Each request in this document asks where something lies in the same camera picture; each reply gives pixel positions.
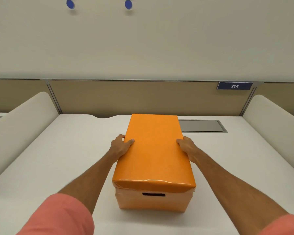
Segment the hand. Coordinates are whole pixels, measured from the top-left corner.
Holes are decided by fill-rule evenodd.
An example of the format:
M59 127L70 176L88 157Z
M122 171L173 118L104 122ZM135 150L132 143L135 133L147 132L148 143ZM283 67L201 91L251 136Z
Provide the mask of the hand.
M120 134L112 142L108 153L113 157L113 162L116 162L121 156L123 156L129 147L134 143L134 139L124 142L122 138L125 136Z
M194 142L186 136L184 136L183 139L177 139L176 142L180 145L182 151L187 153L189 160L195 163L196 156L201 152L201 150L196 147Z

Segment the forearm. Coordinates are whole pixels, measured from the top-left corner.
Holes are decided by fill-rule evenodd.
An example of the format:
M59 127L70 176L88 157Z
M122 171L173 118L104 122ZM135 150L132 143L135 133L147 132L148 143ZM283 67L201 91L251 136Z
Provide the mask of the forearm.
M241 235L257 234L287 214L275 201L230 174L202 150L194 153L196 165Z
M78 199L92 214L99 194L114 163L111 152L107 152L98 162L82 175L59 191Z

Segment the beige partition panel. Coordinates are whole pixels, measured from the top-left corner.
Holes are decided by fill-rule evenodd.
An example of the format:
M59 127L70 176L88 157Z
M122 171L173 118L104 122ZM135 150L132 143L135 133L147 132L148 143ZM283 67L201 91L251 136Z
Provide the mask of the beige partition panel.
M264 83L257 87L253 97L258 94L294 115L294 83Z
M10 112L41 91L47 92L53 101L42 80L0 79L0 112Z
M217 90L218 82L52 80L64 114L132 113L238 116L251 90Z

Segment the white wall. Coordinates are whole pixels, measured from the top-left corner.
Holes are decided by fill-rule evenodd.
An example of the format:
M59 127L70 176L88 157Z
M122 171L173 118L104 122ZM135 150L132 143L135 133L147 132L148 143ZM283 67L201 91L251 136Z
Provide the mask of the white wall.
M0 78L294 81L294 0L0 0Z

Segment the blue dot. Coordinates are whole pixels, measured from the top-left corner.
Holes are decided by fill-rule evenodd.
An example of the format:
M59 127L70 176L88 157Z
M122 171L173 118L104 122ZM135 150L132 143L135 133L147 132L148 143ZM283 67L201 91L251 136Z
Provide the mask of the blue dot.
M72 0L67 0L66 1L66 5L70 8L70 9L74 9L75 5L74 2Z
M132 2L130 0L125 1L126 9L130 10L130 9L132 9L132 6L133 6L133 4L132 4Z

